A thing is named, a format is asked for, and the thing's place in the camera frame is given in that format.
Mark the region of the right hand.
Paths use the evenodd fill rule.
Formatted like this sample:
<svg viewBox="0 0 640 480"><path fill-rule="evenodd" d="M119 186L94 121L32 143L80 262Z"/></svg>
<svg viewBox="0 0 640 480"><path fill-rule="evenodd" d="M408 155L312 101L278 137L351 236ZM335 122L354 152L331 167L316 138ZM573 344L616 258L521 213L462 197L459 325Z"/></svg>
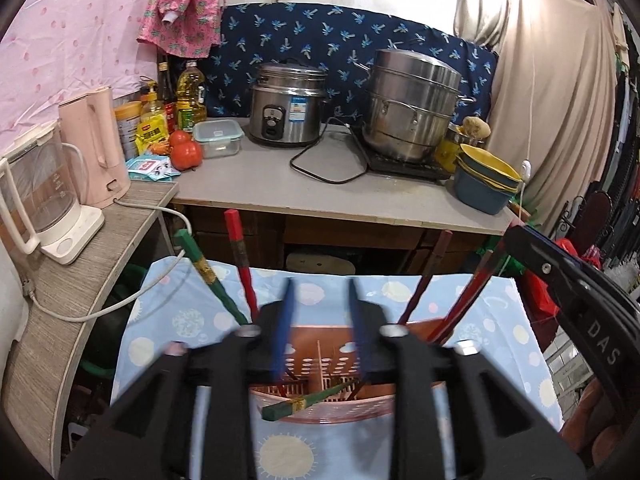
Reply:
<svg viewBox="0 0 640 480"><path fill-rule="evenodd" d="M573 415L564 422L560 431L570 448L577 454L587 451L596 467L610 457L625 437L620 425L604 426L607 400L600 382L593 379L582 393Z"/></svg>

